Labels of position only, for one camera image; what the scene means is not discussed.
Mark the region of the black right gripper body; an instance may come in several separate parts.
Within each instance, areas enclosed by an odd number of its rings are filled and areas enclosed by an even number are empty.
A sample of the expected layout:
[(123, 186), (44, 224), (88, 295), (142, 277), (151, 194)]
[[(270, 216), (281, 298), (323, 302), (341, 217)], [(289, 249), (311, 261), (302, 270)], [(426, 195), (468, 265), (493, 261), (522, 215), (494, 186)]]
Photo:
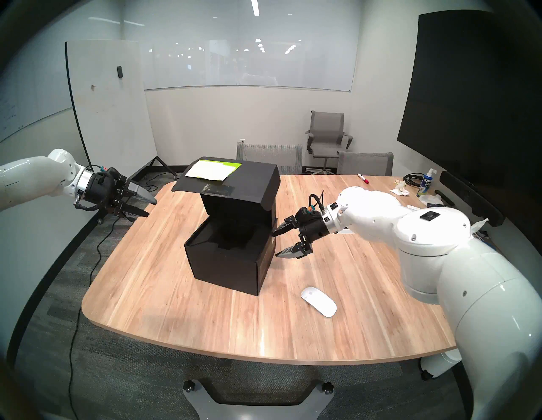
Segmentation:
[(324, 221), (323, 215), (296, 215), (297, 228), (299, 230), (299, 241), (313, 243), (329, 234), (329, 229)]

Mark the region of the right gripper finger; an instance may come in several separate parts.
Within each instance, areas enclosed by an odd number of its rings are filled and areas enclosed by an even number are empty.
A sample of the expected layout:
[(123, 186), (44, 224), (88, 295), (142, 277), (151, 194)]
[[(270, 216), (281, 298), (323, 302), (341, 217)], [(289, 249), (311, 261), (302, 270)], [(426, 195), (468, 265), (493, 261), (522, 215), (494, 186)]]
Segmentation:
[(277, 226), (277, 228), (273, 231), (272, 236), (277, 237), (293, 229), (297, 229), (297, 220), (295, 216), (289, 216)]
[(295, 245), (285, 248), (275, 254), (278, 258), (300, 259), (312, 253), (312, 245), (308, 242), (297, 242)]

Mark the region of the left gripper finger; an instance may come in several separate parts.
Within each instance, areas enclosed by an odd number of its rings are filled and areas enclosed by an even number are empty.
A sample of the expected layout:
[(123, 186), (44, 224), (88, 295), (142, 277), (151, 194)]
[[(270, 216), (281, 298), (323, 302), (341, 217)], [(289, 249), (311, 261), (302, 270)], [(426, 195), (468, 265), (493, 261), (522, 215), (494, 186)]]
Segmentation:
[(119, 204), (115, 207), (115, 215), (120, 218), (125, 218), (130, 222), (134, 222), (139, 217), (147, 218), (149, 213), (143, 209), (129, 204)]
[(132, 198), (147, 203), (156, 205), (157, 200), (156, 198), (144, 187), (140, 186), (139, 184), (133, 182), (133, 181), (127, 181), (125, 185), (125, 197)]

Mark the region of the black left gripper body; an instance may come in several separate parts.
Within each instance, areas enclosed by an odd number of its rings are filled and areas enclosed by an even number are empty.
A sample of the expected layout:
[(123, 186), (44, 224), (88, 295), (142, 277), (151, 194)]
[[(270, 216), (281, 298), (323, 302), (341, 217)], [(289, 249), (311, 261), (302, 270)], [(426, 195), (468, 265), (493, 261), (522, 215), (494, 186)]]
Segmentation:
[(115, 207), (125, 204), (128, 178), (117, 170), (83, 170), (77, 181), (77, 208), (84, 211), (106, 210), (115, 215)]

